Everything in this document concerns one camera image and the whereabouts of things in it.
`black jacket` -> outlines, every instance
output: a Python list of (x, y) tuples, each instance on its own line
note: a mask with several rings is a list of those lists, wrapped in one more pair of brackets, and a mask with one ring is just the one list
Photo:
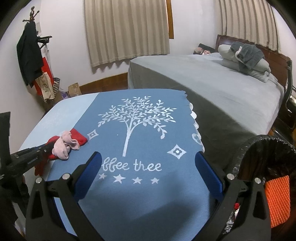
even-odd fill
[(32, 82), (42, 75), (41, 67), (43, 66), (34, 21), (25, 25), (22, 36), (17, 43), (17, 57), (24, 82), (32, 87)]

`folded towel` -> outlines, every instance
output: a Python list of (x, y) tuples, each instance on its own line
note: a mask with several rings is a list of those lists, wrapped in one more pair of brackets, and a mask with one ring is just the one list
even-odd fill
[(247, 73), (247, 69), (253, 69), (258, 62), (265, 58), (263, 52), (258, 49), (255, 45), (244, 44), (240, 42), (234, 42), (230, 49), (237, 54), (237, 58), (241, 60), (239, 63), (239, 69), (242, 73)]
[[(221, 65), (240, 72), (239, 63), (235, 63), (235, 62), (230, 61), (228, 59), (223, 59), (221, 61)], [(260, 81), (262, 81), (264, 83), (266, 83), (271, 78), (271, 76), (273, 76), (272, 74), (268, 73), (267, 71), (259, 72), (259, 71), (256, 71), (254, 69), (248, 69), (246, 74), (249, 75), (249, 76), (252, 76), (252, 77), (254, 77), (254, 78), (256, 78), (256, 79), (258, 79), (258, 80), (260, 80)]]
[(232, 43), (232, 45), (230, 46), (230, 50), (235, 53), (243, 45), (244, 45), (243, 43), (236, 41), (236, 42)]
[[(230, 48), (230, 45), (222, 44), (219, 46), (218, 52), (220, 53), (222, 58), (238, 63), (239, 61), (235, 58), (235, 53)], [(253, 67), (253, 69), (259, 72), (271, 72), (269, 63), (263, 58)]]

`metal screw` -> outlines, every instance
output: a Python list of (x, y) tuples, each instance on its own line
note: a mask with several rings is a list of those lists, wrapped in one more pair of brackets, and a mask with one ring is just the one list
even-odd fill
[(255, 178), (255, 182), (257, 183), (257, 184), (260, 184), (261, 183), (261, 180), (260, 180), (260, 178)]
[(69, 173), (65, 173), (63, 176), (62, 176), (62, 179), (64, 180), (68, 180), (70, 178), (70, 174)]
[(227, 178), (228, 178), (229, 180), (233, 180), (233, 179), (234, 179), (234, 175), (233, 175), (232, 173), (228, 173), (228, 174), (227, 174)]
[(36, 183), (40, 183), (40, 182), (42, 182), (42, 177), (36, 178)]

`diamond print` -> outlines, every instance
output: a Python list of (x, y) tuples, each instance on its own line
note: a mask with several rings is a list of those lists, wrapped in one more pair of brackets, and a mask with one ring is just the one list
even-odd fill
[(176, 158), (180, 159), (186, 153), (186, 151), (184, 151), (178, 145), (175, 145), (175, 147), (172, 150), (168, 151), (167, 153), (172, 154)]
[(91, 133), (88, 133), (87, 135), (89, 136), (89, 140), (91, 140), (99, 134), (97, 134), (96, 129), (94, 129)]

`wooden window frame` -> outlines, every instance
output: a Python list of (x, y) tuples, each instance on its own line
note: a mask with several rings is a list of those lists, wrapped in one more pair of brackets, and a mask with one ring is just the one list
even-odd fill
[(167, 13), (168, 13), (168, 35), (169, 39), (174, 39), (174, 24), (171, 0), (166, 0)]

